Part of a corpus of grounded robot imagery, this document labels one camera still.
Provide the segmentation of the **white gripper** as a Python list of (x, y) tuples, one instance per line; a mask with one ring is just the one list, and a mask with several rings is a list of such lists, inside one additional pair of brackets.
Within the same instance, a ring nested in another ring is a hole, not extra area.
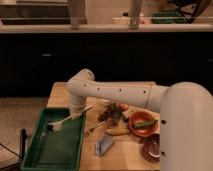
[(86, 98), (70, 95), (68, 99), (68, 107), (72, 119), (77, 119), (82, 115), (83, 110), (86, 108)]

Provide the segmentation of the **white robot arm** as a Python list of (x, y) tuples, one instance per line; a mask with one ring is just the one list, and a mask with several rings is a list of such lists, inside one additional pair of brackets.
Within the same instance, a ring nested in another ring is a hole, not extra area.
[(213, 95), (193, 82), (160, 86), (144, 82), (96, 82), (88, 69), (67, 82), (69, 107), (88, 97), (146, 108), (160, 115), (160, 171), (213, 171)]

